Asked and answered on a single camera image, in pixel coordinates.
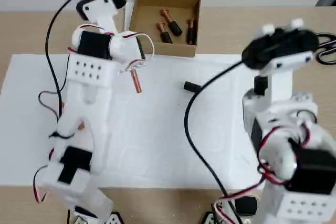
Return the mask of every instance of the black scissors handle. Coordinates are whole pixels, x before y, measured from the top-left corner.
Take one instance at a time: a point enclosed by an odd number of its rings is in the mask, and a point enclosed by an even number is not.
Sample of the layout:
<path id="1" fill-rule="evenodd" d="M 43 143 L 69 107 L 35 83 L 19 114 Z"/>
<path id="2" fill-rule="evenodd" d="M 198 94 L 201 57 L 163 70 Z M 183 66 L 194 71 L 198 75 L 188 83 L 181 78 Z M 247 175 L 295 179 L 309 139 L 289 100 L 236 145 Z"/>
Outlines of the black scissors handle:
<path id="1" fill-rule="evenodd" d="M 333 54 L 336 52 L 336 36 L 330 33 L 318 33 L 316 34 L 319 38 L 327 38 L 326 42 L 322 42 L 319 45 L 319 49 L 324 49 L 316 54 L 316 60 L 318 63 L 323 65 L 334 65 L 336 60 L 324 60 L 325 56 Z"/>

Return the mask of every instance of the white wire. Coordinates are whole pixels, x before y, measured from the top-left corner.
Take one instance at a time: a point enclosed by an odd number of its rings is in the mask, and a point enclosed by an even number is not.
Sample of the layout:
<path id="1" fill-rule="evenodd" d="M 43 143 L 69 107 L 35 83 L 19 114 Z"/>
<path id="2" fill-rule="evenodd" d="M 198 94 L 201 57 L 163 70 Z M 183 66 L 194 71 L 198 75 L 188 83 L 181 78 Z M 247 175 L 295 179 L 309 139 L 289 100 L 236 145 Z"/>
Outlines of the white wire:
<path id="1" fill-rule="evenodd" d="M 139 37 L 139 36 L 145 36 L 147 37 L 147 39 L 149 40 L 149 42 L 151 43 L 152 45 L 152 54 L 151 54 L 151 57 L 148 59 L 148 60 L 152 60 L 154 58 L 154 55 L 155 55 L 155 47 L 154 47 L 154 43 L 151 39 L 151 37 L 149 37 L 147 34 L 143 34 L 143 33 L 138 33 L 138 34 L 134 34 L 133 36 L 130 36 L 130 37 L 127 37 L 125 39 L 130 39 L 130 38 L 133 38 L 133 37 Z"/>
<path id="2" fill-rule="evenodd" d="M 223 201 L 223 200 L 216 200 L 216 201 L 215 201 L 215 207 L 214 207 L 214 208 L 215 208 L 215 212 L 216 212 L 217 215 L 219 215 L 219 216 L 221 217 L 222 220 L 224 220 L 225 222 L 227 221 L 228 223 L 230 223 L 230 221 L 227 219 L 227 217 L 224 216 L 224 215 L 222 215 L 222 213 L 219 212 L 218 209 L 217 209 L 217 205 L 220 206 L 220 204 L 222 203 L 222 201 Z"/>
<path id="3" fill-rule="evenodd" d="M 152 54 L 150 56 L 149 59 L 145 59 L 145 60 L 153 60 L 154 59 L 154 56 L 155 56 L 155 46 L 154 46 L 154 43 L 151 39 L 151 37 L 149 37 L 147 34 L 143 34 L 143 33 L 138 33 L 138 34 L 134 34 L 133 36 L 129 36 L 125 39 L 130 39 L 130 38 L 134 38 L 134 37 L 139 37 L 139 36 L 145 36 L 147 37 L 147 39 L 149 40 L 149 42 L 151 43 L 152 45 Z M 144 59 L 139 59 L 139 60 L 136 60 L 134 61 L 133 63 L 129 64 L 124 70 L 123 72 L 126 72 L 126 71 L 129 71 L 129 70 L 132 70 L 132 69 L 136 69 L 136 68 L 139 68 L 139 67 L 143 67 L 144 66 Z"/>

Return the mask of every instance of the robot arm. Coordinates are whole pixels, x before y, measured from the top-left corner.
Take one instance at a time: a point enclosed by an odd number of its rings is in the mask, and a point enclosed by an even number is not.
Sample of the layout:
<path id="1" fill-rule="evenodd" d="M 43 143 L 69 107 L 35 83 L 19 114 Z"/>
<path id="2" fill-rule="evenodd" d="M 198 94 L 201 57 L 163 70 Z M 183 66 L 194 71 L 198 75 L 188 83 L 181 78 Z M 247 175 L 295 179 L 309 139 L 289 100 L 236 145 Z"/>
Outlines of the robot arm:
<path id="1" fill-rule="evenodd" d="M 43 177 L 44 187 L 56 191 L 69 209 L 89 223 L 107 221 L 113 210 L 113 202 L 92 176 L 99 175 L 107 161 L 114 82 L 119 73 L 131 71 L 139 87 L 134 72 L 145 61 L 137 40 L 140 34 L 116 30 L 113 16 L 124 5 L 125 0 L 82 0 L 77 5 L 82 19 L 92 24 L 79 26 L 72 35 L 67 98 L 51 135 L 56 144 Z M 82 122 L 85 130 L 78 132 Z"/>
<path id="2" fill-rule="evenodd" d="M 243 52 L 245 64 L 260 73 L 243 97 L 243 112 L 267 179 L 253 223 L 329 221 L 336 207 L 336 142 L 317 124 L 312 95 L 292 92 L 292 71 L 311 61 L 318 39 L 302 20 L 263 31 Z"/>

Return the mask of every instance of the brown cardboard box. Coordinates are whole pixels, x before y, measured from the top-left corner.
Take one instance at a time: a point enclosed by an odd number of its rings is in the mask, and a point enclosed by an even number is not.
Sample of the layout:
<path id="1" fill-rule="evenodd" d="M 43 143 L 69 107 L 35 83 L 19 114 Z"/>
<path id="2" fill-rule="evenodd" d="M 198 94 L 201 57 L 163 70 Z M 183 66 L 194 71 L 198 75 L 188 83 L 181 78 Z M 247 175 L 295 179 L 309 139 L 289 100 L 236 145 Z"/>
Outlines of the brown cardboard box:
<path id="1" fill-rule="evenodd" d="M 201 0 L 135 0 L 130 30 L 137 33 L 148 34 L 154 42 L 155 53 L 158 55 L 172 55 L 183 57 L 194 57 L 196 45 L 187 44 L 188 19 L 195 19 L 198 30 L 198 17 Z M 170 34 L 173 44 L 163 43 L 160 38 L 160 31 L 156 23 L 167 21 L 160 15 L 160 9 L 168 8 L 171 17 L 182 30 L 182 34 L 176 37 L 166 25 L 166 31 Z M 145 37 L 139 37 L 143 50 L 146 54 L 151 53 L 152 48 Z"/>

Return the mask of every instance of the black cylinder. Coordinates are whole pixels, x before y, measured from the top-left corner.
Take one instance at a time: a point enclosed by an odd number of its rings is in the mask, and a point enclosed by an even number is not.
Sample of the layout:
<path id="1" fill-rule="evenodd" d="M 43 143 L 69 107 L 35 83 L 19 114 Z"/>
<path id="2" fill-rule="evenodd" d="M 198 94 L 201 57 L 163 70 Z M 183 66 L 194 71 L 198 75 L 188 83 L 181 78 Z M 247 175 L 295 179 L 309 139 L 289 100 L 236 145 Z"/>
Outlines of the black cylinder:
<path id="1" fill-rule="evenodd" d="M 195 30 L 193 28 L 188 28 L 188 34 L 187 34 L 187 43 L 189 45 L 193 45 L 194 44 L 194 35 Z"/>
<path id="2" fill-rule="evenodd" d="M 180 29 L 179 25 L 176 21 L 172 21 L 168 24 L 170 30 L 172 31 L 173 35 L 180 36 L 182 34 L 182 30 Z"/>
<path id="3" fill-rule="evenodd" d="M 194 92 L 197 93 L 201 90 L 202 86 L 194 84 L 192 82 L 186 81 L 184 83 L 183 89 L 190 91 L 190 92 Z"/>
<path id="4" fill-rule="evenodd" d="M 164 43 L 171 43 L 171 44 L 173 43 L 167 31 L 161 33 L 160 37 L 161 37 L 162 42 Z"/>

